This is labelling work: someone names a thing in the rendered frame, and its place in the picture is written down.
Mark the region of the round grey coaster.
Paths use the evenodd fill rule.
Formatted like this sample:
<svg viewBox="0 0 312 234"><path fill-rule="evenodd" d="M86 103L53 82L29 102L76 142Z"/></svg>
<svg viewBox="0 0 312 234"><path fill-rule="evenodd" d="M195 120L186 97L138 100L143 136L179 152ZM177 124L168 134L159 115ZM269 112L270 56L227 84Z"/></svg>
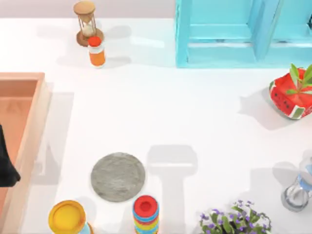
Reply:
<svg viewBox="0 0 312 234"><path fill-rule="evenodd" d="M124 202L135 197L145 183L145 168L135 156L116 152L102 157L91 171L94 192L110 202Z"/></svg>

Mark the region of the orange bottle with red cap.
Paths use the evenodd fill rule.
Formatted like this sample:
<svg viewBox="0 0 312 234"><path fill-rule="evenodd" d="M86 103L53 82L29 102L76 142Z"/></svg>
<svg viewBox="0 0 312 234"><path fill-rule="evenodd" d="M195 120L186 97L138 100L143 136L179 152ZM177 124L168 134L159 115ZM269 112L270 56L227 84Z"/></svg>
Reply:
<svg viewBox="0 0 312 234"><path fill-rule="evenodd" d="M102 39L98 36L89 37L88 50L91 64L97 68L102 67L106 62Z"/></svg>

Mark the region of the light blue rack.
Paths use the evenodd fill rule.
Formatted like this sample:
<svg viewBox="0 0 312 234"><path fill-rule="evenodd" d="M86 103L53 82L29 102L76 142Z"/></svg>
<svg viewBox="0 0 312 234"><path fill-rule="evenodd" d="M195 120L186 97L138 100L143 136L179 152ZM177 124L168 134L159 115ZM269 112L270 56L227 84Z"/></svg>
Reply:
<svg viewBox="0 0 312 234"><path fill-rule="evenodd" d="M312 0L175 0L175 61L188 68L312 64Z"/></svg>

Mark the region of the wooden hourglass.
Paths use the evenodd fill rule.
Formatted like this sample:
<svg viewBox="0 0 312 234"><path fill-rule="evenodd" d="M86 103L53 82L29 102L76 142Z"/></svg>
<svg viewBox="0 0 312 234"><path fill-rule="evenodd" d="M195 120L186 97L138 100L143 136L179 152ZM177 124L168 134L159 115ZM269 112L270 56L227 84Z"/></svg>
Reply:
<svg viewBox="0 0 312 234"><path fill-rule="evenodd" d="M103 32L97 28L94 12L95 5L90 0L80 0L74 4L73 10L78 17L80 31L76 35L77 43L80 46L87 47L88 39L97 36L101 40L104 39Z"/></svg>

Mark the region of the purple flower plant pot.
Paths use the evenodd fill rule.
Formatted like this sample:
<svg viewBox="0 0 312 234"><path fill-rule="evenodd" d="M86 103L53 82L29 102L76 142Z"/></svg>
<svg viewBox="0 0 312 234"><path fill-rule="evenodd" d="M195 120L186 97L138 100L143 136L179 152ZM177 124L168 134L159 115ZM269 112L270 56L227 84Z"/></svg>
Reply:
<svg viewBox="0 0 312 234"><path fill-rule="evenodd" d="M201 234L272 234L271 219L251 201L238 200L229 211L211 209L200 215Z"/></svg>

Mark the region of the watermelon pattern plant pot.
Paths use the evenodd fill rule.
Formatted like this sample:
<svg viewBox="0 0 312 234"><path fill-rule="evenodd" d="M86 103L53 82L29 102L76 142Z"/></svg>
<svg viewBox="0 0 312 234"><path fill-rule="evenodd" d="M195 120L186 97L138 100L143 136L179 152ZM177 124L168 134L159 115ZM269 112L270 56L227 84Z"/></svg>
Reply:
<svg viewBox="0 0 312 234"><path fill-rule="evenodd" d="M289 72L275 79L269 86L275 106L290 119L301 119L312 113L312 64L297 68L291 64Z"/></svg>

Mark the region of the salmon-coloured shallow box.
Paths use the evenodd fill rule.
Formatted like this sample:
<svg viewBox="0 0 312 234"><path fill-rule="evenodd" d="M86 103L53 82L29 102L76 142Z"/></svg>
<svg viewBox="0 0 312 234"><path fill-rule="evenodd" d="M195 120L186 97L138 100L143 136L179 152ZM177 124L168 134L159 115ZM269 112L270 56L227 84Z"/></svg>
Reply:
<svg viewBox="0 0 312 234"><path fill-rule="evenodd" d="M44 73L0 72L0 125L21 180L0 188L0 234L17 234L28 198L51 93Z"/></svg>

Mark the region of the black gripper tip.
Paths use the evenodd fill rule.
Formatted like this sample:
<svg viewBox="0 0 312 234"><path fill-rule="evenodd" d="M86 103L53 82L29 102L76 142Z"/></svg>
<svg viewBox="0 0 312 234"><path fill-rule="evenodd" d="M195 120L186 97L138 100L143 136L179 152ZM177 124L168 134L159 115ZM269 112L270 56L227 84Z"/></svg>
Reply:
<svg viewBox="0 0 312 234"><path fill-rule="evenodd" d="M9 157L3 128L0 125L0 187L14 187L21 179Z"/></svg>

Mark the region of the glass and blue hourglass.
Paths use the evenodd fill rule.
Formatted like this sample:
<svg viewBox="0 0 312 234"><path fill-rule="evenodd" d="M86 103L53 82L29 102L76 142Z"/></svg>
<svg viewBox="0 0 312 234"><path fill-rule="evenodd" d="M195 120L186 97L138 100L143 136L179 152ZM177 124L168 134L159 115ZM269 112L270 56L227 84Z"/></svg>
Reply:
<svg viewBox="0 0 312 234"><path fill-rule="evenodd" d="M283 206L292 211L300 212L312 198L312 150L304 153L299 163L299 172L293 184L281 194Z"/></svg>

